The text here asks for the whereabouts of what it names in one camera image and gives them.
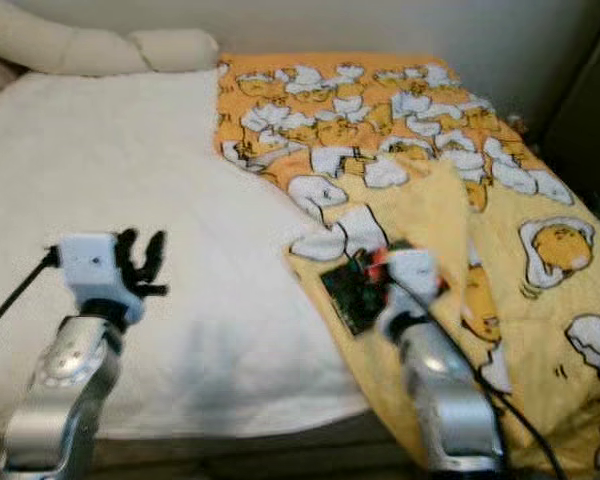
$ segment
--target black cable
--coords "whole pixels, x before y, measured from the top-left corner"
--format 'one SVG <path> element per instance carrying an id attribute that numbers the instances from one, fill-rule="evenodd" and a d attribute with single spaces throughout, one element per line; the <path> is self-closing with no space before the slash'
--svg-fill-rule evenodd
<path id="1" fill-rule="evenodd" d="M 51 247 L 49 249 L 49 252 L 44 256 L 44 258 L 40 260 L 40 263 L 36 265 L 36 267 L 31 271 L 31 273 L 27 275 L 27 277 L 22 281 L 22 283 L 20 283 L 20 285 L 18 285 L 15 288 L 15 290 L 11 292 L 11 295 L 7 297 L 7 299 L 2 303 L 2 305 L 0 305 L 0 318 L 2 318 L 6 311 L 9 310 L 9 307 L 13 305 L 13 302 L 15 302 L 18 299 L 18 297 L 22 295 L 22 292 L 24 292 L 27 289 L 27 287 L 31 285 L 31 282 L 33 282 L 45 268 L 57 267 L 58 263 L 58 250 L 56 247 Z"/>
<path id="2" fill-rule="evenodd" d="M 398 287 L 400 287 L 402 290 L 404 290 L 418 304 L 418 306 L 422 310 L 424 310 L 431 319 L 433 319 L 433 321 L 435 321 L 437 323 L 437 321 L 435 320 L 435 317 L 431 314 L 431 311 L 429 310 L 429 305 L 427 305 L 424 301 L 422 301 L 422 299 L 418 296 L 417 293 L 415 293 L 413 290 L 411 290 L 411 288 L 407 287 L 403 283 L 398 282 L 395 279 L 392 279 L 392 280 Z M 547 439 L 542 436 L 542 434 L 533 426 L 533 424 L 529 421 L 529 419 L 527 417 L 525 417 L 524 414 L 520 410 L 518 410 L 511 402 L 509 402 L 509 400 L 506 398 L 504 393 L 502 393 L 501 391 L 494 388 L 493 385 L 491 385 L 487 380 L 485 380 L 485 378 L 482 376 L 482 374 L 478 370 L 473 368 L 473 365 L 471 365 L 471 362 L 465 355 L 464 351 L 455 342 L 455 340 L 451 337 L 451 335 L 449 335 L 449 333 L 447 333 L 447 331 L 442 326 L 440 326 L 440 325 L 438 325 L 438 326 L 439 326 L 440 330 L 444 333 L 444 335 L 447 337 L 447 339 L 449 340 L 451 345 L 453 345 L 453 347 L 455 348 L 458 355 L 462 356 L 462 358 L 464 358 L 467 365 L 469 365 L 469 368 L 471 368 L 471 371 L 473 372 L 474 378 L 475 378 L 476 382 L 478 383 L 478 385 L 480 385 L 480 387 L 483 390 L 485 390 L 486 393 L 489 393 L 489 394 L 497 397 L 509 409 L 509 411 L 518 419 L 518 421 L 522 424 L 522 426 L 524 426 L 529 431 L 529 433 L 533 436 L 533 438 L 536 440 L 536 442 L 538 442 L 538 445 L 540 445 L 542 452 L 547 457 L 547 460 L 549 460 L 549 462 L 551 463 L 553 471 L 556 474 L 556 478 L 558 480 L 569 480 L 569 478 L 567 477 L 567 474 L 565 473 L 564 469 L 562 468 L 562 465 L 560 465 L 560 462 L 558 461 L 558 458 L 556 457 L 556 454 L 553 451 L 551 444 L 549 444 Z"/>
<path id="3" fill-rule="evenodd" d="M 491 385 L 487 380 L 485 380 L 485 378 L 480 374 L 480 372 L 478 372 L 476 370 L 473 370 L 473 372 L 475 374 L 476 381 L 478 382 L 478 384 L 484 390 L 488 391 L 491 395 L 494 395 L 495 397 L 498 398 L 498 400 L 500 400 L 502 403 L 504 403 L 505 406 L 509 409 L 509 411 L 529 431 L 529 433 L 531 433 L 531 435 L 536 440 L 536 442 L 538 442 L 538 445 L 540 445 L 540 448 L 542 449 L 543 453 L 545 454 L 545 456 L 551 463 L 551 466 L 553 467 L 553 471 L 556 474 L 556 478 L 558 480 L 568 480 L 567 474 L 563 470 L 562 465 L 560 465 L 560 462 L 558 461 L 558 458 L 556 457 L 556 454 L 553 451 L 553 448 L 551 448 L 551 444 L 547 441 L 547 439 L 544 438 L 544 436 L 542 436 L 542 434 L 531 424 L 529 419 L 527 419 L 527 417 L 525 417 L 524 414 L 520 410 L 518 410 L 509 401 L 509 399 L 507 399 L 507 397 L 504 393 L 495 389 L 493 387 L 493 385 Z"/>

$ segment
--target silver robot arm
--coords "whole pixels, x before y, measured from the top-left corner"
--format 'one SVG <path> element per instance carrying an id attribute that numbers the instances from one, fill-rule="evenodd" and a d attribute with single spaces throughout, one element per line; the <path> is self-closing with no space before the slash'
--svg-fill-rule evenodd
<path id="1" fill-rule="evenodd" d="M 122 334 L 140 320 L 143 298 L 164 295 L 151 285 L 164 234 L 135 269 L 134 231 L 70 235 L 58 246 L 60 266 L 80 311 L 65 318 L 40 356 L 29 390 L 7 427 L 0 478 L 63 480 L 83 477 L 90 464 L 100 412 L 118 378 Z"/>
<path id="2" fill-rule="evenodd" d="M 388 304 L 376 327 L 400 349 L 433 478 L 504 478 L 504 453 L 493 407 L 473 371 L 428 306 L 437 292 L 426 250 L 392 253 Z"/>

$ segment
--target cartoon egg character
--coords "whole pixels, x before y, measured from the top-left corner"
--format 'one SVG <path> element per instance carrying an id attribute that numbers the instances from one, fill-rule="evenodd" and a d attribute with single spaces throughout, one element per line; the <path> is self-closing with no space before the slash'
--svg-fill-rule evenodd
<path id="1" fill-rule="evenodd" d="M 518 165 L 525 170 L 542 167 L 542 162 L 521 141 L 502 141 L 502 151 L 511 155 Z"/>
<path id="2" fill-rule="evenodd" d="M 449 70 L 444 68 L 441 65 L 437 65 L 435 63 L 429 63 L 425 65 L 427 74 L 425 76 L 425 80 L 429 87 L 438 88 L 441 86 L 451 86 L 458 85 L 458 81 L 454 80 L 449 75 Z"/>
<path id="3" fill-rule="evenodd" d="M 373 130 L 387 136 L 393 129 L 393 117 L 391 116 L 391 105 L 383 103 L 376 105 L 365 117 L 365 121 L 373 127 Z"/>
<path id="4" fill-rule="evenodd" d="M 425 122 L 437 122 L 442 133 L 456 130 L 467 124 L 467 119 L 459 108 L 441 103 L 432 103 L 427 110 L 419 112 L 417 118 Z"/>
<path id="5" fill-rule="evenodd" d="M 378 70 L 373 74 L 373 79 L 385 88 L 397 88 L 404 73 L 400 70 Z"/>
<path id="6" fill-rule="evenodd" d="M 476 182 L 465 180 L 464 187 L 467 190 L 469 206 L 474 212 L 484 212 L 487 207 L 487 184 L 484 180 Z"/>
<path id="7" fill-rule="evenodd" d="M 572 217 L 529 221 L 520 227 L 520 238 L 527 254 L 527 281 L 552 288 L 593 259 L 594 229 Z"/>
<path id="8" fill-rule="evenodd" d="M 426 80 L 422 78 L 403 78 L 397 81 L 398 87 L 405 92 L 410 92 L 414 96 L 418 97 L 420 95 L 424 95 L 424 93 L 428 90 L 429 85 Z"/>
<path id="9" fill-rule="evenodd" d="M 285 82 L 289 76 L 282 70 L 273 73 L 246 73 L 236 77 L 238 88 L 248 97 L 262 97 L 276 106 L 284 105 L 286 99 Z"/>
<path id="10" fill-rule="evenodd" d="M 333 86 L 325 82 L 322 74 L 315 68 L 296 65 L 295 72 L 295 76 L 284 89 L 298 102 L 322 103 L 326 102 L 333 94 Z"/>
<path id="11" fill-rule="evenodd" d="M 267 153 L 279 150 L 284 147 L 285 139 L 274 134 L 270 134 L 270 140 L 265 140 L 269 131 L 263 131 L 259 134 L 245 130 L 245 136 L 242 142 L 235 145 L 238 157 L 243 160 L 251 160 Z"/>
<path id="12" fill-rule="evenodd" d="M 335 112 L 320 111 L 316 114 L 317 132 L 324 146 L 352 146 L 358 134 L 357 127 Z"/>
<path id="13" fill-rule="evenodd" d="M 600 316 L 578 315 L 565 331 L 567 339 L 584 358 L 584 363 L 596 369 L 600 378 Z"/>
<path id="14" fill-rule="evenodd" d="M 281 122 L 280 132 L 288 140 L 308 146 L 318 141 L 316 119 L 300 112 L 285 117 Z"/>
<path id="15" fill-rule="evenodd" d="M 500 128 L 498 117 L 493 110 L 476 107 L 465 111 L 470 128 L 480 130 L 498 130 Z"/>
<path id="16" fill-rule="evenodd" d="M 309 149 L 304 148 L 290 153 L 272 162 L 260 175 L 284 191 L 297 176 L 311 175 L 311 159 Z"/>
<path id="17" fill-rule="evenodd" d="M 408 161 L 427 161 L 433 158 L 431 145 L 419 138 L 392 135 L 382 142 L 380 150 L 393 153 L 396 159 Z"/>
<path id="18" fill-rule="evenodd" d="M 484 157 L 462 130 L 436 135 L 434 142 L 440 158 L 453 161 L 463 179 L 479 181 L 484 176 Z"/>
<path id="19" fill-rule="evenodd" d="M 482 265 L 469 268 L 462 320 L 477 337 L 487 342 L 500 341 L 500 322 Z"/>

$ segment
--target white blanket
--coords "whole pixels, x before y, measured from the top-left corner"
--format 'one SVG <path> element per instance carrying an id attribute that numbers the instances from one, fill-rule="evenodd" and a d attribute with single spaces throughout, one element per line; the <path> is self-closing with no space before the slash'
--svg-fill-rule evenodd
<path id="1" fill-rule="evenodd" d="M 215 72 L 29 74 L 0 95 L 0 302 L 65 232 L 168 232 L 100 436 L 262 435 L 367 405 L 282 250 L 312 221 L 211 141 Z M 0 435 L 73 313 L 59 271 L 0 322 Z"/>

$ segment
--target cartoon print fabric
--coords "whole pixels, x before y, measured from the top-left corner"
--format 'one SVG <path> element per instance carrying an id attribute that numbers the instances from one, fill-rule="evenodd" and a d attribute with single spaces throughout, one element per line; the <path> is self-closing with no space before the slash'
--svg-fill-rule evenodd
<path id="1" fill-rule="evenodd" d="M 218 75 L 219 154 L 316 220 L 289 262 L 416 460 L 424 452 L 395 350 L 372 329 L 353 337 L 321 281 L 401 242 L 435 257 L 448 290 L 432 312 L 487 381 L 545 434 L 587 418 L 600 399 L 600 223 L 489 101 L 431 57 L 225 55 Z M 515 464 L 546 469 L 501 413 Z M 572 471 L 599 464 L 600 424 L 555 442 L 559 453 L 570 446 Z"/>

